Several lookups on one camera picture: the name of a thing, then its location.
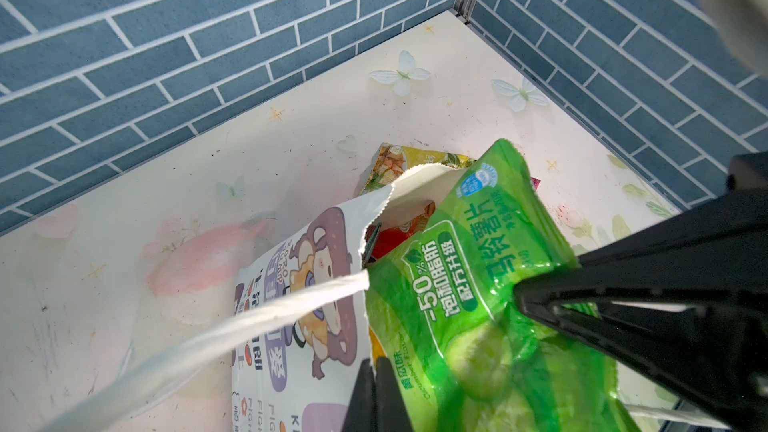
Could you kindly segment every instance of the cucumber flavor chip bag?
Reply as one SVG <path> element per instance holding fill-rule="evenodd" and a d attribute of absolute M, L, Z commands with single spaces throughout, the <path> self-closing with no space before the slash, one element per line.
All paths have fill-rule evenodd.
<path fill-rule="evenodd" d="M 414 430 L 638 430 L 614 361 L 514 306 L 514 284 L 574 267 L 523 158 L 497 141 L 369 267 L 374 360 L 392 362 Z"/>

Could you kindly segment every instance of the white table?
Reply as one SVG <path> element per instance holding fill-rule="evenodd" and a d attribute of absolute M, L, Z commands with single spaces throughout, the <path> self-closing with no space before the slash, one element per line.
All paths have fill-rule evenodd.
<path fill-rule="evenodd" d="M 432 73 L 408 97 L 368 78 L 395 70 L 401 50 Z M 519 86 L 522 75 L 445 12 L 0 238 L 4 428 L 36 430 L 231 314 L 239 266 L 353 197 L 381 142 L 477 158 L 510 139 L 565 237 L 586 249 L 614 240 L 615 216 L 632 231 L 661 220 L 648 201 L 674 210 L 556 104 L 513 112 L 493 79 Z M 337 149 L 349 134 L 353 157 Z M 218 182 L 232 186 L 227 200 Z M 269 228 L 244 224 L 264 211 L 277 216 Z M 229 369 L 222 358 L 112 430 L 228 430 Z M 673 400 L 626 369 L 621 385 L 626 402 Z"/>

